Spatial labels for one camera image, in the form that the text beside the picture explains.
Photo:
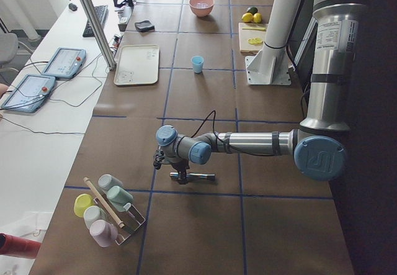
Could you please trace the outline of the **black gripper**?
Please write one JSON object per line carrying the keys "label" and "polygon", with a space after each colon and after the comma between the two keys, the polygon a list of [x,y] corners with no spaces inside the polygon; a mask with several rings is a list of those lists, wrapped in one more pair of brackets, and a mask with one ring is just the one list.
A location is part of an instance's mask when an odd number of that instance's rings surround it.
{"label": "black gripper", "polygon": [[187,170],[190,168],[189,161],[179,158],[177,161],[171,162],[171,166],[178,172],[177,182],[179,184],[187,184],[189,182],[187,179]]}

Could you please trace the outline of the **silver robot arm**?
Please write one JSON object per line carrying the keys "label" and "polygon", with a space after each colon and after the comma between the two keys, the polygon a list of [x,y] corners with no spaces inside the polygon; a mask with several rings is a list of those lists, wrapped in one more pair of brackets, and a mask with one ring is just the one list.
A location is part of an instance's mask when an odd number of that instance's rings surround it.
{"label": "silver robot arm", "polygon": [[[308,60],[308,84],[295,74],[290,37],[310,5],[313,59]],[[192,134],[178,132],[165,116],[156,132],[156,169],[170,166],[176,178],[189,182],[188,170],[204,165],[216,153],[258,158],[289,156],[307,178],[330,181],[347,166],[344,140],[349,134],[346,105],[355,60],[359,24],[371,0],[274,0],[264,43],[243,58],[236,70],[236,94],[231,99],[231,128],[221,128],[211,111],[198,119]]]}

